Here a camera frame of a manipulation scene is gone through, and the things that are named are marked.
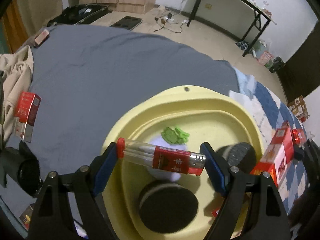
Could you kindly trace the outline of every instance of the wall socket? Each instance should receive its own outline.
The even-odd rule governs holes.
[[[204,7],[208,10],[211,10],[212,5],[210,3],[206,3]]]

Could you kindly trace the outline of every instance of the beige jacket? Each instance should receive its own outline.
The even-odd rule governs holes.
[[[9,139],[14,125],[14,107],[21,91],[28,91],[33,73],[33,56],[29,46],[15,54],[0,54],[3,74],[3,105],[0,123],[0,147]]]

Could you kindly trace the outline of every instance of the blue gripper pad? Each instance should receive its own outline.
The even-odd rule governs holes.
[[[209,145],[208,143],[203,143],[200,146],[200,154],[204,154],[206,157],[205,165],[204,165],[205,170],[209,175],[209,179],[212,183],[214,190],[216,192],[219,192],[222,196],[226,196],[228,193],[227,185],[229,183],[228,171],[227,170],[223,171],[220,169],[214,156],[216,158],[222,158],[222,157],[217,156],[216,153],[210,147],[210,145],[209,147],[207,147],[208,145]]]
[[[116,166],[116,162],[118,161],[116,144],[111,149],[108,147],[104,154],[107,154],[107,156],[94,178],[94,196],[97,196],[105,189],[109,177]]]

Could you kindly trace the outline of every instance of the red cigarette box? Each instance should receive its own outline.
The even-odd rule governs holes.
[[[23,141],[31,142],[33,125],[41,102],[35,93],[21,92],[15,111],[14,133]]]
[[[287,169],[287,164],[292,159],[291,128],[283,125],[282,128],[276,130],[270,145],[250,174],[260,175],[262,172],[267,171],[278,187]]]

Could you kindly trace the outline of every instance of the yellow basin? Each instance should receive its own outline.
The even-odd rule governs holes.
[[[102,152],[119,137],[150,142],[165,127],[178,126],[190,134],[188,150],[199,152],[203,142],[214,150],[237,142],[250,143],[259,160],[262,156],[260,132],[246,110],[229,97],[196,86],[179,86],[161,92],[125,114],[108,134]],[[222,203],[204,170],[201,176],[182,175],[180,185],[191,190],[199,201],[194,220],[183,230],[158,234],[147,229],[138,215],[138,196],[155,180],[144,166],[119,161],[102,193],[111,224],[121,240],[199,240],[212,225],[211,214]],[[246,206],[234,235],[241,230]]]

